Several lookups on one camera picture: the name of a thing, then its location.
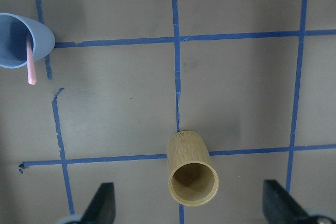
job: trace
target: brown cylinder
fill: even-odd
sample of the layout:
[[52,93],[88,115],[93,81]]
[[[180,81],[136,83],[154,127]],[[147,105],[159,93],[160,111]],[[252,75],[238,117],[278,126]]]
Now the brown cylinder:
[[219,179],[202,138],[180,131],[168,142],[169,192],[185,206],[200,206],[218,191]]

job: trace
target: black object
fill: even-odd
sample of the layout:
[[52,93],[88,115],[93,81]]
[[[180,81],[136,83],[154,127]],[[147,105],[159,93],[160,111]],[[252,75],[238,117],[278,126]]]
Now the black object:
[[102,183],[81,220],[67,224],[113,224],[115,203],[113,183]]
[[309,216],[276,180],[264,180],[263,212],[269,224],[336,224],[325,216]]

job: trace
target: pink marker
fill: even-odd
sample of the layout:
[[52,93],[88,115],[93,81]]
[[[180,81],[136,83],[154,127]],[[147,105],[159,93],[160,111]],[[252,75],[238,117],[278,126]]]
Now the pink marker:
[[35,85],[37,82],[33,51],[31,50],[30,34],[27,35],[27,69],[28,69],[28,83]]

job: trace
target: wooden cup opening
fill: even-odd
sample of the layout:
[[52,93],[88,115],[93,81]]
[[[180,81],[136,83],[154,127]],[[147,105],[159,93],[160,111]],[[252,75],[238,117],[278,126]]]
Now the wooden cup opening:
[[176,170],[171,192],[182,204],[198,206],[208,202],[217,192],[215,175],[205,164],[190,163]]

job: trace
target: blue cup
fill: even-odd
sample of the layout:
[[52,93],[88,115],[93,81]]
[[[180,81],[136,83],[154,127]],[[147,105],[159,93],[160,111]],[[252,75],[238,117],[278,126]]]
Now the blue cup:
[[40,22],[10,13],[0,13],[0,66],[19,68],[27,64],[27,35],[30,35],[34,61],[47,56],[55,37]]

